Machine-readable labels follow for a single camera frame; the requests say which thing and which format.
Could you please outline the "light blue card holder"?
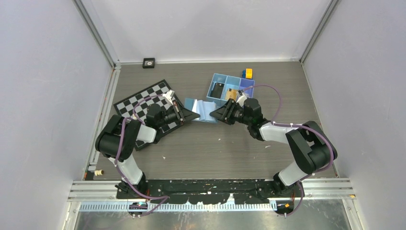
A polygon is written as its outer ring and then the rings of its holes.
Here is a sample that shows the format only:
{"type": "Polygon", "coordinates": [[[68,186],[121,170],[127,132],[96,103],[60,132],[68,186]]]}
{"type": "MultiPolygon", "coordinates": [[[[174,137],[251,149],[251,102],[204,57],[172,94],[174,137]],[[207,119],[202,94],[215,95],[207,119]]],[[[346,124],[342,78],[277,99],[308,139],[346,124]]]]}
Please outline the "light blue card holder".
{"type": "Polygon", "coordinates": [[[199,118],[194,119],[196,122],[217,123],[217,119],[210,115],[218,107],[215,102],[208,102],[192,98],[185,99],[185,108],[199,114],[199,118]]]}

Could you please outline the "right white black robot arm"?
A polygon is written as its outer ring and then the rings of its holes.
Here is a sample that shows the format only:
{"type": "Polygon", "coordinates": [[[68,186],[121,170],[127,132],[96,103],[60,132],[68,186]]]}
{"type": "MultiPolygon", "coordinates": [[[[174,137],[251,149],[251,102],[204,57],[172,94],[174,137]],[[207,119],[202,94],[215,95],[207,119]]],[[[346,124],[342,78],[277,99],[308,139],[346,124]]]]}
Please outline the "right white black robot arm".
{"type": "Polygon", "coordinates": [[[230,99],[210,115],[228,125],[236,122],[245,124],[254,139],[275,141],[290,147],[294,162],[275,174],[271,182],[278,196],[287,196],[297,182],[328,169],[338,156],[316,122],[281,124],[267,120],[258,100],[254,98],[248,98],[242,104],[230,99]]]}

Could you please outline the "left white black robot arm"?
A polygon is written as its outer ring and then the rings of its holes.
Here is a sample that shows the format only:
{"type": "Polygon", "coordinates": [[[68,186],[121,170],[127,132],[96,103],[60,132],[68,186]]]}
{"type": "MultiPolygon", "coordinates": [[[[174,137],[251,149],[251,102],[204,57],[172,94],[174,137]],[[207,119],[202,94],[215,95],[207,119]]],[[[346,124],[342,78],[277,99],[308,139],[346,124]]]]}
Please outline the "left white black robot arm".
{"type": "Polygon", "coordinates": [[[143,123],[138,119],[114,115],[97,137],[95,149],[118,169],[122,180],[129,184],[128,192],[135,198],[142,198],[147,192],[147,186],[141,182],[145,174],[132,156],[135,144],[138,141],[156,144],[165,136],[165,125],[178,122],[182,126],[199,117],[198,113],[176,102],[167,110],[157,104],[149,105],[143,123]]]}

